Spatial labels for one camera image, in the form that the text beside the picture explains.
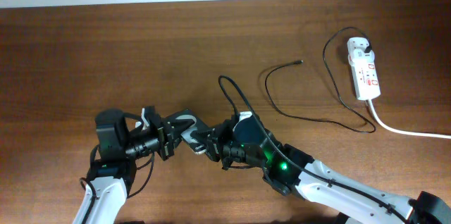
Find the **black smartphone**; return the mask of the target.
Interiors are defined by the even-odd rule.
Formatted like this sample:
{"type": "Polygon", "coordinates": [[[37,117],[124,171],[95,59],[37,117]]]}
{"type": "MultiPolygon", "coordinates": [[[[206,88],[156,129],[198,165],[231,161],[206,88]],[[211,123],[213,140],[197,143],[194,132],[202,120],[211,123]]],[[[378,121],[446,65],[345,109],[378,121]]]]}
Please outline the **black smartphone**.
{"type": "Polygon", "coordinates": [[[197,155],[206,153],[207,147],[204,143],[201,143],[199,135],[195,136],[196,132],[203,132],[209,129],[208,125],[201,121],[193,111],[185,109],[174,113],[168,117],[169,122],[178,122],[179,120],[191,120],[194,123],[181,133],[181,137],[184,142],[193,150],[197,155]]]}

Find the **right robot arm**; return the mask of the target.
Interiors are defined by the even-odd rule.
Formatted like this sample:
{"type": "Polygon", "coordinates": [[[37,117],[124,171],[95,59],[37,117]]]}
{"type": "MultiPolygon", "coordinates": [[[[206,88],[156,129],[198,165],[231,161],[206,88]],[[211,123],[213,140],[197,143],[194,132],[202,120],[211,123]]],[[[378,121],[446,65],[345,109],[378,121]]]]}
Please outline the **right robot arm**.
{"type": "Polygon", "coordinates": [[[339,211],[340,223],[449,223],[450,207],[439,197],[421,192],[417,199],[391,194],[339,174],[323,162],[281,144],[249,112],[192,137],[227,170],[233,163],[262,169],[263,179],[283,196],[339,211]]]}

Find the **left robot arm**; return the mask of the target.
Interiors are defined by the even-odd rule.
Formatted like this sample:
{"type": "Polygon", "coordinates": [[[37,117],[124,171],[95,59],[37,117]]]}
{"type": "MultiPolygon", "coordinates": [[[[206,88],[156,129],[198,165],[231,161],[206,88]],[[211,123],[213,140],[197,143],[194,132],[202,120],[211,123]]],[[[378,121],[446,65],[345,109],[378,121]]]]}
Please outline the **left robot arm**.
{"type": "Polygon", "coordinates": [[[139,115],[117,108],[107,109],[95,118],[99,140],[89,156],[89,170],[80,185],[85,191],[74,223],[113,223],[132,193],[136,160],[155,157],[168,160],[182,141],[182,133],[196,123],[194,118],[176,115],[162,118],[153,106],[139,115]]]}

